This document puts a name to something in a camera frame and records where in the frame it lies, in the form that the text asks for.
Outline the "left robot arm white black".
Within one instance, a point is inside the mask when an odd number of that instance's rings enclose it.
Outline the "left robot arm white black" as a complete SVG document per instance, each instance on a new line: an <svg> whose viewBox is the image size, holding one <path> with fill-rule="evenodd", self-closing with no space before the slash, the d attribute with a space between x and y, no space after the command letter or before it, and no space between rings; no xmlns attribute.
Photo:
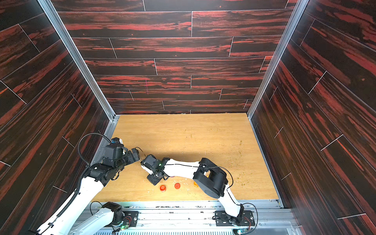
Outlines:
<svg viewBox="0 0 376 235"><path fill-rule="evenodd" d="M105 203L99 211L84 222L75 226L90 201L118 174L126 165L139 161L139 151L128 150L122 144L109 144L100 163L90 166L81 175L77 187L63 205L37 230L38 235L93 235L105 226L116 230L127 228L122 206L117 203Z"/></svg>

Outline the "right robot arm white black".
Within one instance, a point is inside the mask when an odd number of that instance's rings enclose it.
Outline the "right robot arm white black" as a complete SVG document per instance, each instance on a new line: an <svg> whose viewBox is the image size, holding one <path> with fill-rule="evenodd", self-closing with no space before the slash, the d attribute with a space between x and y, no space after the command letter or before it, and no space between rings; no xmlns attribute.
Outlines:
<svg viewBox="0 0 376 235"><path fill-rule="evenodd" d="M219 200L225 209L225 221L237 226L241 224L244 206L232 194L227 173L209 159L181 162L170 158L158 160L148 155L141 161L141 166L149 173L147 179L153 185L175 176L192 179L206 195Z"/></svg>

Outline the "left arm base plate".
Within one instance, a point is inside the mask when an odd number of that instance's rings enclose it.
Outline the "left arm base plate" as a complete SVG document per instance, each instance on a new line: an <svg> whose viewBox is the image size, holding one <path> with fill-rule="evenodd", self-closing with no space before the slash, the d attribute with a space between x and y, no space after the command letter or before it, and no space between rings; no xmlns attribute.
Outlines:
<svg viewBox="0 0 376 235"><path fill-rule="evenodd" d="M129 227L136 227L138 222L138 211L123 211L123 212L115 212L113 221L107 225L108 227L120 228L125 226Z"/></svg>

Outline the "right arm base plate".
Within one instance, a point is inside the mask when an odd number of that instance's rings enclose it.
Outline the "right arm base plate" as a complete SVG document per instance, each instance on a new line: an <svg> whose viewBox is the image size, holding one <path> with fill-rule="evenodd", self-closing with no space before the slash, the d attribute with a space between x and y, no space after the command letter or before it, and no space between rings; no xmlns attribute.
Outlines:
<svg viewBox="0 0 376 235"><path fill-rule="evenodd" d="M243 211L238 216L228 215L225 211L215 211L212 217L216 226L255 226L252 211Z"/></svg>

